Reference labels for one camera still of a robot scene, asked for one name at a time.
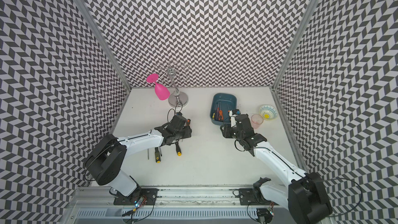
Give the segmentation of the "black yellow grip screwdriver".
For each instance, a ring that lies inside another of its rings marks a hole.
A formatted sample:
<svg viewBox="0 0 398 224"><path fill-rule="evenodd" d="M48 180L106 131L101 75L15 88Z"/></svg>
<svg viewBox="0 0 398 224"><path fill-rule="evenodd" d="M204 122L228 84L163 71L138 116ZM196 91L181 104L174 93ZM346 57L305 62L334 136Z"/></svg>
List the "black yellow grip screwdriver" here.
<svg viewBox="0 0 398 224"><path fill-rule="evenodd" d="M212 112L211 112L211 118L213 120L215 120L216 112L217 112L217 103L214 104L214 106L212 108Z"/></svg>

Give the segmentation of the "blue transparent handle screwdriver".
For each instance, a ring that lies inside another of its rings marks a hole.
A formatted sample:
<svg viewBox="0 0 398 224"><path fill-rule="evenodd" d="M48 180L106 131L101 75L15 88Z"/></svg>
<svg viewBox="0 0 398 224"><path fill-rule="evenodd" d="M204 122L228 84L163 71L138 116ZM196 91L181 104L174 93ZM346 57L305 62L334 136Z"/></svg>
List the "blue transparent handle screwdriver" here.
<svg viewBox="0 0 398 224"><path fill-rule="evenodd" d="M215 108L215 120L219 120L219 105L220 101L216 103L216 108Z"/></svg>

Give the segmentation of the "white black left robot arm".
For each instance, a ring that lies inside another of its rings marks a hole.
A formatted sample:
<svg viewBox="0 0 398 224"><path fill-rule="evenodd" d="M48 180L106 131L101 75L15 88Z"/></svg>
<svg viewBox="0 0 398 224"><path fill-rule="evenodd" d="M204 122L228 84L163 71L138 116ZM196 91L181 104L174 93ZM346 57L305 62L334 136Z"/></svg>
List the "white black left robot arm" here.
<svg viewBox="0 0 398 224"><path fill-rule="evenodd" d="M138 152L170 146L192 136L191 120L181 113L149 132L117 138L108 134L84 159L84 167L98 185L110 185L119 195L131 197L140 192L138 183L121 167L125 158Z"/></svg>

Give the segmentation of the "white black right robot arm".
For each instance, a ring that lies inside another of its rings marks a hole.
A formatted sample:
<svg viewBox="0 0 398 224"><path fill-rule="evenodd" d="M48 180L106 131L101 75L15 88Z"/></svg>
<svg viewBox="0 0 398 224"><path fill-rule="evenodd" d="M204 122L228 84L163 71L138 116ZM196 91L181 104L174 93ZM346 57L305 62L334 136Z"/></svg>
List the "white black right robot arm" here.
<svg viewBox="0 0 398 224"><path fill-rule="evenodd" d="M230 123L221 126L226 139L234 139L241 152L249 152L267 165L282 185L269 178L260 178L253 184L256 201L274 202L290 212L298 224L316 224L329 217L333 208L323 181L318 173L308 173L284 158L267 139L256 133L247 114L229 111Z"/></svg>

